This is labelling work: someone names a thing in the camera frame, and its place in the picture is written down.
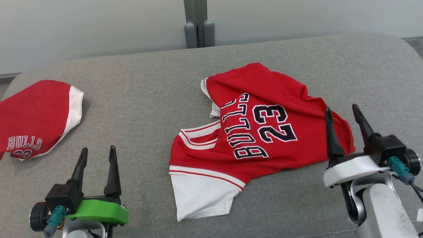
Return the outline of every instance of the teal connector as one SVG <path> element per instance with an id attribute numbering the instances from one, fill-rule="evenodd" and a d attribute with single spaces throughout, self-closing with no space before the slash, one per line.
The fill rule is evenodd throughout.
<path id="1" fill-rule="evenodd" d="M 392 156 L 388 159 L 388 166 L 392 171 L 398 174 L 403 183 L 410 184 L 414 182 L 415 178 L 410 173 L 410 170 L 396 156 Z"/>
<path id="2" fill-rule="evenodd" d="M 60 223 L 63 221 L 66 215 L 66 208 L 64 206 L 57 206 L 54 211 L 52 212 L 52 215 L 47 221 L 47 226 L 44 229 L 43 233 L 44 235 L 49 238 L 56 233 L 57 227 L 60 225 Z"/>

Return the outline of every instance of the white wall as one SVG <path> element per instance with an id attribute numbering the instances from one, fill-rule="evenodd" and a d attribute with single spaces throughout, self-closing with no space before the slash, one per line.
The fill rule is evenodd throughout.
<path id="1" fill-rule="evenodd" d="M 0 75 L 71 58 L 185 48 L 182 0 L 0 0 Z"/>
<path id="2" fill-rule="evenodd" d="M 423 36 L 423 0 L 207 0 L 216 45 L 335 33 Z"/>

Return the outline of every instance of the red basketball jersey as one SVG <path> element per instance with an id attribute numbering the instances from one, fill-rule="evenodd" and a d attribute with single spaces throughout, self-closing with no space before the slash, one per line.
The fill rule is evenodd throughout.
<path id="1" fill-rule="evenodd" d="M 67 83 L 41 80 L 0 102 L 0 159 L 50 152 L 81 121 L 84 93 Z"/>
<path id="2" fill-rule="evenodd" d="M 220 120 L 181 130 L 170 171 L 178 220 L 228 214 L 251 179 L 327 160 L 325 109 L 305 85 L 259 63 L 206 78 L 203 92 Z M 346 153 L 351 129 L 333 113 Z"/>

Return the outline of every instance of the red stripe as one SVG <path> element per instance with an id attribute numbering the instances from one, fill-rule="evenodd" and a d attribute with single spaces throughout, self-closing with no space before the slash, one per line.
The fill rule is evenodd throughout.
<path id="1" fill-rule="evenodd" d="M 190 140 L 190 138 L 183 131 L 181 131 L 181 132 L 185 136 L 185 138 L 187 138 L 188 143 L 190 143 L 193 146 L 203 146 L 203 145 L 210 145 L 210 144 L 216 143 L 216 141 L 208 141 L 208 142 L 204 142 L 204 143 L 194 143 Z"/>
<path id="2" fill-rule="evenodd" d="M 169 172 L 180 172 L 180 173 L 186 173 L 186 174 L 196 174 L 196 175 L 202 175 L 202 176 L 208 176 L 208 177 L 212 177 L 212 178 L 217 178 L 217 179 L 225 180 L 226 182 L 230 182 L 230 183 L 232 183 L 233 185 L 239 187 L 242 190 L 242 187 L 239 186 L 238 184 L 236 184 L 236 183 L 234 183 L 234 182 L 232 182 L 232 181 L 230 181 L 228 179 L 217 177 L 217 176 L 213 176 L 213 175 L 199 174 L 199 173 L 187 172 L 187 171 L 182 171 L 182 170 L 169 170 Z"/>
<path id="3" fill-rule="evenodd" d="M 219 121 L 217 121 L 217 122 L 215 122 L 215 123 L 213 123 L 213 124 L 211 124 L 211 125 L 209 125 L 209 126 L 207 126 L 207 127 L 201 127 L 201 128 L 195 129 L 195 130 L 184 130 L 184 131 L 185 131 L 185 132 L 194 132 L 194 131 L 204 130 L 204 129 L 207 129 L 207 128 L 209 128 L 209 127 L 215 126 L 215 125 L 217 125 L 218 123 L 220 123 L 220 120 L 219 120 Z"/>

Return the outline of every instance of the gray cushion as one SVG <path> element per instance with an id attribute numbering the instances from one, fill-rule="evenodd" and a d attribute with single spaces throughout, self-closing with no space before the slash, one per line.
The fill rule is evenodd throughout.
<path id="1" fill-rule="evenodd" d="M 130 224 L 114 237 L 354 237 L 340 188 L 323 185 L 327 163 L 251 181 L 229 215 L 176 222 L 168 162 L 181 128 L 212 122 L 210 100 L 200 80 L 251 62 L 261 62 L 308 86 L 350 122 L 363 147 L 351 104 L 357 103 L 375 131 L 395 134 L 423 152 L 423 61 L 401 39 L 344 35 L 258 44 L 119 55 L 67 61 L 22 73 L 9 97 L 42 79 L 64 81 L 85 92 L 83 116 L 48 155 L 0 162 L 0 236 L 43 237 L 28 214 L 54 183 L 64 183 L 83 147 L 88 147 L 83 191 L 100 195 L 107 181 L 108 150 L 118 154 L 123 203 Z M 417 178 L 417 185 L 423 179 Z M 395 183 L 415 221 L 421 207 L 414 191 Z M 418 231 L 423 226 L 416 224 Z"/>

